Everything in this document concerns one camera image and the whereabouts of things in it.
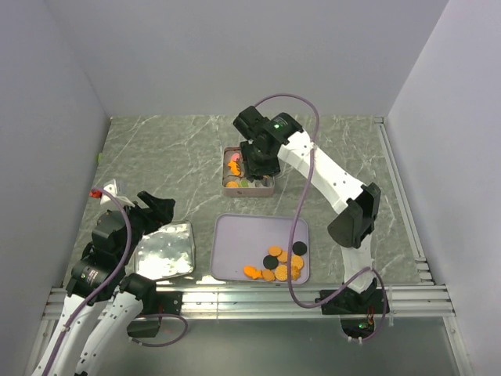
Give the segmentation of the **metal tongs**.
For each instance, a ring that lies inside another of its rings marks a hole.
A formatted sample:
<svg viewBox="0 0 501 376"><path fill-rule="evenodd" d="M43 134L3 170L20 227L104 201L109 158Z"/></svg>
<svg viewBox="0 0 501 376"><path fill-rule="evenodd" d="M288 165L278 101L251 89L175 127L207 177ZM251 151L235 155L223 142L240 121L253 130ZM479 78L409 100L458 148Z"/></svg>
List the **metal tongs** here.
<svg viewBox="0 0 501 376"><path fill-rule="evenodd" d="M240 179L240 181L241 180L247 180L249 184L248 187L242 187L242 188L260 189L260 188L270 187L270 182L268 177L264 177L263 179L251 179L248 176L244 176Z"/></svg>

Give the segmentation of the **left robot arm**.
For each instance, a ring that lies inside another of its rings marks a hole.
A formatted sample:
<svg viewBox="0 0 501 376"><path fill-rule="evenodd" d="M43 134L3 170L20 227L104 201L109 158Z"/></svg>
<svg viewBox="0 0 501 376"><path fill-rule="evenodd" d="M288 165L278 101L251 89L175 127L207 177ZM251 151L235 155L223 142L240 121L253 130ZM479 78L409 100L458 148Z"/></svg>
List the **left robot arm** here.
<svg viewBox="0 0 501 376"><path fill-rule="evenodd" d="M111 204L97 220L92 239L71 270L58 323L34 369L35 375L94 375L113 340L137 318L187 320L180 315L182 293L166 305L155 281L125 267L145 235L171 223L175 200L137 194L130 201L110 186L93 187L90 197Z"/></svg>

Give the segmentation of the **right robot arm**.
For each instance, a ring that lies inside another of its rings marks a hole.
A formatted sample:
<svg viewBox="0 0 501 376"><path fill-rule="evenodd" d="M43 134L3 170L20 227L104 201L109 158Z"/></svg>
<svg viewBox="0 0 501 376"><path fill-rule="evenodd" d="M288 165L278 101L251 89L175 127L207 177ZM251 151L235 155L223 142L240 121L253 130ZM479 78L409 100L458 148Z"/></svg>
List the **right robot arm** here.
<svg viewBox="0 0 501 376"><path fill-rule="evenodd" d="M379 186L349 175L316 145L316 134L307 133L287 113L269 119L256 107L248 107L233 125L244 137L240 149L247 178L273 177L281 164L289 165L306 178L307 186L314 186L326 198L336 214L327 231L341 247L344 284L306 306L332 306L340 314L365 313L380 285L370 250L380 205Z"/></svg>

